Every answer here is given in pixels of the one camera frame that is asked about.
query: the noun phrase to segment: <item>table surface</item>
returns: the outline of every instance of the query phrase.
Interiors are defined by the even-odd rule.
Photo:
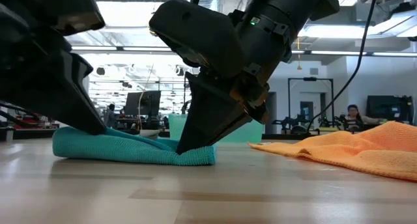
[[[417,184],[222,144],[218,163],[68,160],[50,139],[0,143],[6,224],[417,223]]]

